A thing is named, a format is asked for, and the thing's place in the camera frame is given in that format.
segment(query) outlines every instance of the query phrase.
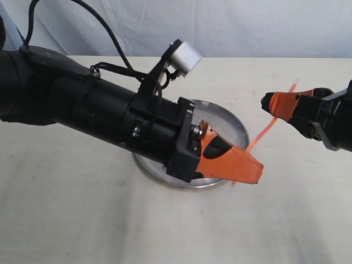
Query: orange rope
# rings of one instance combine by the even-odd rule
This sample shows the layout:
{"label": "orange rope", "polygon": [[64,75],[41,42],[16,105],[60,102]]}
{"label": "orange rope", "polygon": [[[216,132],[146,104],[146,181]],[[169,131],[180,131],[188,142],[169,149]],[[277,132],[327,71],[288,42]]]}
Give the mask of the orange rope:
{"label": "orange rope", "polygon": [[[296,80],[296,81],[292,84],[292,86],[291,86],[289,92],[293,92],[293,91],[296,89],[297,84],[298,84],[298,80]],[[253,147],[254,147],[254,146],[258,143],[258,141],[261,140],[261,138],[274,126],[274,124],[276,123],[276,121],[277,121],[277,117],[274,117],[274,118],[270,121],[269,125],[266,126],[266,128],[264,128],[263,131],[261,131],[261,132],[259,133],[259,135],[249,144],[249,146],[246,148],[246,153],[250,153],[250,152],[251,152],[251,150],[253,149]]]}

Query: table surface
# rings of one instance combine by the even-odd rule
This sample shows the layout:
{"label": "table surface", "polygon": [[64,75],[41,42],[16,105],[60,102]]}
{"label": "table surface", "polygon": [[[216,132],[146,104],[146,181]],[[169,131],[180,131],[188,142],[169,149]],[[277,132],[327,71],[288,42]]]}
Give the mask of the table surface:
{"label": "table surface", "polygon": [[[74,57],[90,66],[119,58]],[[158,58],[131,58],[147,72]],[[204,58],[164,96],[217,103],[251,138],[270,121],[260,99],[346,88],[351,59]],[[132,78],[103,77],[136,91]],[[253,150],[257,185],[189,190],[144,175],[131,153],[55,124],[0,124],[0,263],[349,263],[352,154],[277,122]]]}

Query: white backdrop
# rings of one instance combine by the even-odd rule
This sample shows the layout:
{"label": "white backdrop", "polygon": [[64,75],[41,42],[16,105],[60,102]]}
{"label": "white backdrop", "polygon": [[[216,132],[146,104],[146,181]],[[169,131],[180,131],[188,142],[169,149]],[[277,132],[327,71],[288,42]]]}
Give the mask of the white backdrop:
{"label": "white backdrop", "polygon": [[[27,32],[29,0],[1,0]],[[205,57],[352,57],[351,0],[85,0],[129,56],[160,56],[177,38]],[[42,0],[32,44],[116,55],[98,22],[68,0]]]}

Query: round metal plate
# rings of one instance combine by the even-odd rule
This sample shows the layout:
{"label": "round metal plate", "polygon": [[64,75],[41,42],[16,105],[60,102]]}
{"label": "round metal plate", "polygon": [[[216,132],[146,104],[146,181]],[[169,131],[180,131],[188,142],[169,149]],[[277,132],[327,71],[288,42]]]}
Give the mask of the round metal plate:
{"label": "round metal plate", "polygon": [[[208,121],[219,135],[228,140],[233,145],[246,149],[249,145],[248,133],[241,121],[225,108],[206,101],[191,100],[196,107],[193,114],[192,123],[199,125],[202,120]],[[195,179],[186,183],[166,174],[166,168],[160,163],[152,161],[140,155],[133,154],[136,161],[151,174],[168,185],[190,188],[205,188],[223,182],[222,179]]]}

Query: silver disc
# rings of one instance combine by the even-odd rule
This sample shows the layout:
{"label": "silver disc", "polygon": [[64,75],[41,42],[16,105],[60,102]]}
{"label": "silver disc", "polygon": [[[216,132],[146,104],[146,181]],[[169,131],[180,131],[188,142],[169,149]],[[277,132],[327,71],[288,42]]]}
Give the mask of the silver disc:
{"label": "silver disc", "polygon": [[[193,124],[199,125],[202,120],[206,120],[215,129],[215,131],[219,133],[219,135],[233,145],[239,146],[242,149],[246,149],[248,147],[249,136],[247,130],[243,126],[242,122],[233,113],[211,102],[202,100],[191,101],[196,104],[192,118]],[[166,168],[164,168],[162,164],[140,155],[133,155],[135,156],[137,163],[139,163],[151,177],[161,180],[168,185],[190,188],[205,188],[214,186],[224,181],[222,179],[207,178],[195,179],[190,183],[186,183],[182,180],[167,175]]]}

